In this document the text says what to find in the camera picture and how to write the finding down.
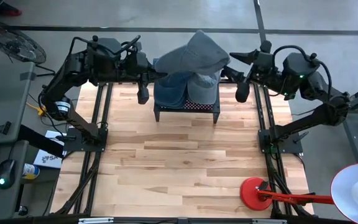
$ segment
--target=person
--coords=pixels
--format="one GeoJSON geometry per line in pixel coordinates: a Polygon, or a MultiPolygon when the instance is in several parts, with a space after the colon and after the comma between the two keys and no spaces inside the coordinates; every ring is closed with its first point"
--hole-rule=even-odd
{"type": "Polygon", "coordinates": [[[19,16],[22,14],[22,11],[16,9],[15,7],[7,4],[4,0],[0,0],[0,15],[2,16],[19,16]]]}

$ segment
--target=light wood planks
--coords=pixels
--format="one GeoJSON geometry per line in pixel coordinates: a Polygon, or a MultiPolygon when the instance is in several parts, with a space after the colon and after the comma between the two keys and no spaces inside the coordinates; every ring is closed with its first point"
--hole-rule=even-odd
{"type": "MultiPolygon", "coordinates": [[[[87,120],[92,117],[96,90],[89,84],[81,89],[76,110],[87,120]]],[[[239,198],[246,178],[267,179],[257,143],[259,120],[253,92],[247,103],[239,104],[234,98],[236,87],[221,85],[221,115],[215,126],[211,114],[161,113],[156,123],[152,96],[146,105],[138,105],[136,92],[135,85],[113,87],[108,146],[99,167],[92,215],[269,217],[270,209],[249,210],[239,198]]],[[[272,106],[277,124],[291,121],[282,97],[272,98],[272,106]]],[[[82,162],[81,152],[64,160],[51,212],[75,190],[82,162]]],[[[296,194],[307,193],[300,161],[283,155],[283,163],[288,187],[296,194]]],[[[313,212],[311,206],[306,209],[313,212]]]]}

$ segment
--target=black stool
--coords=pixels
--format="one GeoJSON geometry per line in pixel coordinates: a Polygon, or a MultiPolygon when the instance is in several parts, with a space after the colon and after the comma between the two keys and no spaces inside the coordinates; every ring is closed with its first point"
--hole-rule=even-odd
{"type": "Polygon", "coordinates": [[[213,115],[213,122],[216,124],[218,122],[219,114],[221,113],[221,104],[219,101],[219,86],[218,92],[216,93],[216,102],[213,105],[201,105],[197,103],[192,103],[186,100],[185,107],[182,109],[170,109],[163,106],[160,106],[154,103],[154,116],[155,121],[160,121],[160,112],[179,112],[179,113],[211,113],[213,115]]]}

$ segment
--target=robotic arm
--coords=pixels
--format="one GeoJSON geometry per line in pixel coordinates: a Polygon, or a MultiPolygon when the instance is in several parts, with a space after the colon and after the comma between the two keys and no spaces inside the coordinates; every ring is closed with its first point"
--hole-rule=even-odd
{"type": "Polygon", "coordinates": [[[272,44],[265,41],[260,50],[249,53],[230,53],[230,56],[251,65],[248,75],[225,67],[223,75],[237,83],[236,100],[246,102],[250,83],[256,83],[276,91],[276,95],[284,95],[284,100],[294,99],[299,90],[306,100],[319,100],[323,104],[314,109],[313,114],[296,120],[290,124],[270,127],[270,141],[278,142],[291,134],[311,128],[319,124],[336,126],[341,124],[349,111],[349,94],[342,93],[332,87],[331,76],[327,66],[319,61],[315,53],[305,54],[302,48],[288,45],[270,53],[272,44]],[[291,53],[283,62],[283,70],[275,66],[275,56],[283,49],[297,49],[300,53],[291,53]],[[322,65],[328,76],[328,84],[317,69],[322,65]]]}
{"type": "Polygon", "coordinates": [[[98,39],[97,36],[93,36],[92,41],[75,37],[62,67],[39,95],[38,100],[45,105],[48,115],[70,123],[81,132],[85,142],[95,143],[99,140],[99,129],[74,110],[73,103],[65,96],[71,87],[88,81],[94,86],[107,82],[137,82],[138,103],[145,104],[149,99],[147,85],[167,74],[157,73],[152,68],[146,54],[140,52],[139,39],[138,35],[134,40],[120,44],[116,39],[98,39]],[[76,40],[85,42],[86,50],[72,54],[76,40]],[[124,58],[121,58],[122,53],[126,53],[124,58]]]}

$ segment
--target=fan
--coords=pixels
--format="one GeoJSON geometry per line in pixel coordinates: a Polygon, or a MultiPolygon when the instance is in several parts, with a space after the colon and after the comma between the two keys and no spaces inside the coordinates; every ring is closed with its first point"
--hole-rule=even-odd
{"type": "Polygon", "coordinates": [[[21,62],[44,63],[47,54],[43,48],[30,37],[0,22],[0,51],[21,62]]]}

